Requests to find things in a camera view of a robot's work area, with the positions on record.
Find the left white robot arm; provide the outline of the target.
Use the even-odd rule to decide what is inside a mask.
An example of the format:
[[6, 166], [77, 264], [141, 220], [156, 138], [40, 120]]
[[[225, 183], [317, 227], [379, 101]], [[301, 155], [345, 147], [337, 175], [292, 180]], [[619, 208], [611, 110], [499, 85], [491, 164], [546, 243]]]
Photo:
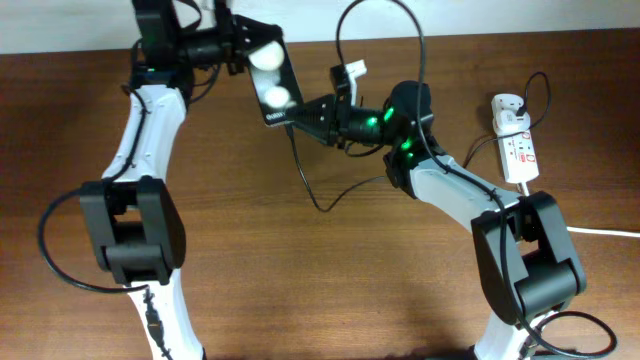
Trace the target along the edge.
[[230, 73], [251, 54], [281, 43], [282, 29], [231, 13], [217, 1], [215, 25], [180, 25], [171, 1], [136, 1], [141, 34], [127, 87], [130, 113], [119, 148], [100, 179], [80, 188], [98, 266], [126, 293], [145, 328], [155, 359], [203, 359], [182, 290], [186, 233], [166, 177], [173, 144], [192, 104], [197, 68]]

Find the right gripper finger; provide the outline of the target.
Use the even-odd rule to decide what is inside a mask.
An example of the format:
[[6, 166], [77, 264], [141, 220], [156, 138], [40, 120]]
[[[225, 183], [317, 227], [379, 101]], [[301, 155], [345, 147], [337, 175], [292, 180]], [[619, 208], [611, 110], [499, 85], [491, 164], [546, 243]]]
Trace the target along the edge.
[[328, 123], [290, 118], [293, 127], [301, 130], [325, 146], [332, 146], [331, 130]]
[[327, 94], [285, 111], [286, 119], [294, 122], [326, 122], [335, 117], [335, 96]]

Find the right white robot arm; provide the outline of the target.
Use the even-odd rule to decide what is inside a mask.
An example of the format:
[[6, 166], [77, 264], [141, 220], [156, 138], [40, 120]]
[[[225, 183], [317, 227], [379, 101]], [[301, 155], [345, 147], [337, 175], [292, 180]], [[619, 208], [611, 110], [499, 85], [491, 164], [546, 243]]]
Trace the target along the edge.
[[329, 94], [288, 105], [286, 119], [327, 146], [387, 146], [383, 161], [396, 188], [432, 205], [473, 236], [484, 297], [491, 308], [483, 336], [465, 359], [579, 359], [581, 353], [544, 340], [551, 321], [570, 316], [586, 289], [586, 273], [556, 200], [501, 189], [470, 173], [431, 133], [427, 84], [396, 85], [381, 109]]

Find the black Galaxy smartphone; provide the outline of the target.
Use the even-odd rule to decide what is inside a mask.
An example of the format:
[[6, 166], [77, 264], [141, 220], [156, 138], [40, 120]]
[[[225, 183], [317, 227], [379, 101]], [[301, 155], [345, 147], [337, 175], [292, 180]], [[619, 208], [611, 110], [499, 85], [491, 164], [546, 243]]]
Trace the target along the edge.
[[248, 69], [265, 125], [286, 123], [286, 112], [304, 100], [283, 40], [271, 41], [252, 52]]

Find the white power strip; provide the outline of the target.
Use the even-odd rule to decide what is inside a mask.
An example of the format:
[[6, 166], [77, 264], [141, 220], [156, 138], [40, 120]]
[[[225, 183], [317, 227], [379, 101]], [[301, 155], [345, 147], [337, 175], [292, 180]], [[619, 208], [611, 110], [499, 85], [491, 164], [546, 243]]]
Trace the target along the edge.
[[[517, 111], [524, 100], [515, 94], [498, 94], [491, 101], [494, 115], [503, 109]], [[505, 181], [510, 184], [526, 183], [539, 175], [537, 157], [530, 130], [507, 136], [497, 136]]]

